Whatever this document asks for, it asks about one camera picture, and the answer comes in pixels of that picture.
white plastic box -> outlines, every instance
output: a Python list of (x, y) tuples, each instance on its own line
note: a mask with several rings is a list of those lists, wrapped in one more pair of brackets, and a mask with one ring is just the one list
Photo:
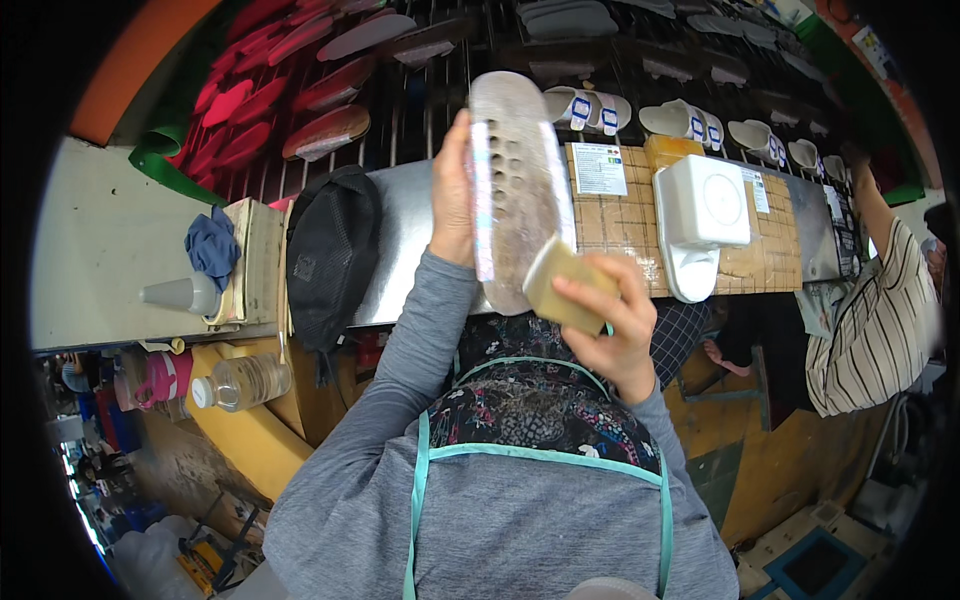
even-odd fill
[(750, 244), (740, 167), (691, 155), (653, 177), (660, 252), (670, 292), (705, 300), (716, 285), (720, 248)]

black mesh bag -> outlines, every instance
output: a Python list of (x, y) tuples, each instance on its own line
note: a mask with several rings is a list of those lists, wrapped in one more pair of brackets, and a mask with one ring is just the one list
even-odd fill
[(294, 334), (328, 354), (370, 285), (379, 257), (380, 195), (362, 167), (310, 181), (287, 228), (287, 297)]

green mat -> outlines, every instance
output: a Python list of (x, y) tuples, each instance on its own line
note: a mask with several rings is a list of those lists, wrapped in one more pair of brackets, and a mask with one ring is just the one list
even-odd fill
[(231, 0), (222, 3), (200, 25), (193, 43), (183, 55), (180, 66), (156, 103), (129, 161), (138, 171), (175, 192), (207, 204), (226, 206), (227, 201), (170, 164), (167, 156), (176, 156), (190, 129), (193, 107), (210, 73), (210, 64), (218, 59), (227, 44), (227, 29), (236, 14), (250, 0)]
[(905, 182), (884, 194), (883, 199), (895, 205), (923, 198), (924, 186), (913, 145), (890, 99), (874, 76), (817, 15), (804, 19), (797, 25), (796, 32), (817, 67), (830, 78), (833, 89), (850, 110), (852, 125), (864, 150), (872, 153), (891, 146), (896, 150)]

teal apron trim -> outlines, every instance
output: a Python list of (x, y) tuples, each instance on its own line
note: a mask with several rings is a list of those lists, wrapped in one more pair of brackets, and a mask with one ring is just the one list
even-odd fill
[[(429, 433), (430, 423), (428, 421), (427, 435)], [(670, 499), (666, 459), (663, 458), (659, 446), (657, 446), (657, 454), (660, 459), (660, 581), (657, 585), (657, 597), (666, 598), (666, 582), (670, 579), (670, 565), (673, 563), (673, 500)]]
[[(563, 362), (552, 361), (549, 359), (540, 360), (543, 362)], [(479, 368), (477, 368), (477, 371), (495, 362), (507, 361), (502, 359), (491, 361), (487, 365), (481, 365)], [(581, 456), (579, 454), (569, 454), (567, 452), (535, 450), (534, 448), (523, 448), (503, 444), (455, 444), (440, 448), (431, 448), (430, 418), (427, 417), (426, 411), (420, 413), (418, 436), (417, 463), (414, 466), (414, 488), (413, 492), (411, 493), (410, 502), (410, 552), (407, 556), (407, 568), (403, 577), (404, 600), (416, 600), (417, 598), (417, 591), (414, 585), (414, 542), (417, 539), (417, 531), (420, 528), (420, 513), (423, 510), (423, 498), (426, 493), (426, 479), (430, 461), (449, 456), (478, 453), (529, 458), (538, 461), (564, 463), (580, 467), (601, 468), (603, 470), (611, 470), (631, 475), (637, 479), (642, 479), (654, 485), (660, 486), (660, 581), (658, 583), (658, 597), (665, 597), (667, 579), (670, 575), (670, 564), (673, 560), (673, 504), (670, 500), (670, 486), (667, 477), (666, 461), (664, 460), (662, 453), (660, 453), (659, 448), (657, 448), (657, 454), (658, 459), (660, 460), (660, 476), (657, 476), (655, 473), (651, 473), (643, 468), (607, 459)]]
[(579, 467), (601, 468), (603, 470), (612, 470), (625, 475), (632, 475), (642, 479), (655, 486), (662, 485), (662, 475), (651, 473), (650, 471), (612, 461), (605, 458), (595, 458), (592, 456), (583, 456), (581, 454), (570, 454), (569, 452), (555, 452), (552, 450), (536, 450), (534, 448), (524, 448), (516, 445), (504, 444), (454, 444), (445, 445), (439, 448), (430, 448), (428, 457), (431, 461), (460, 454), (495, 454), (498, 456), (512, 456), (514, 458), (529, 458), (535, 461), (544, 461), (547, 463), (564, 463), (566, 465), (577, 465)]
[(565, 367), (570, 367), (571, 369), (579, 371), (584, 375), (586, 375), (587, 377), (589, 377), (590, 381), (596, 384), (597, 389), (603, 392), (603, 395), (607, 398), (607, 401), (610, 401), (610, 392), (607, 391), (607, 386), (600, 383), (600, 380), (596, 378), (596, 375), (594, 375), (584, 367), (576, 363), (571, 363), (565, 360), (559, 360), (556, 358), (540, 358), (539, 356), (505, 356), (503, 358), (494, 358), (491, 361), (487, 361), (486, 363), (482, 365), (478, 365), (477, 367), (474, 367), (473, 369), (470, 369), (469, 371), (465, 372), (463, 377), (457, 379), (456, 383), (453, 384), (453, 387), (455, 388), (460, 387), (461, 385), (463, 385), (464, 381), (466, 381), (468, 377), (488, 367), (492, 367), (493, 365), (503, 365), (503, 364), (510, 364), (510, 363), (519, 363), (519, 362), (550, 363), (553, 365), (563, 365)]
[(417, 432), (417, 465), (414, 467), (414, 490), (410, 494), (410, 553), (407, 555), (407, 571), (403, 576), (403, 597), (416, 600), (414, 589), (414, 540), (420, 528), (420, 512), (423, 510), (423, 494), (426, 492), (426, 473), (430, 464), (430, 418), (426, 411), (420, 413), (420, 430)]

gray long-sleeve shirt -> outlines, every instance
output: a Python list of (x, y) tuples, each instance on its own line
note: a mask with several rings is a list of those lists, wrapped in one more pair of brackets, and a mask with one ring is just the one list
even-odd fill
[[(425, 252), (373, 383), (280, 496), (264, 552), (305, 598), (398, 598), (410, 543), (417, 417), (440, 394), (476, 290), (472, 269)], [(684, 470), (659, 386), (631, 407), (670, 469), (667, 596), (736, 598), (733, 563)], [(597, 468), (488, 454), (430, 464), (417, 596), (560, 600), (591, 577), (656, 591), (660, 490)]]

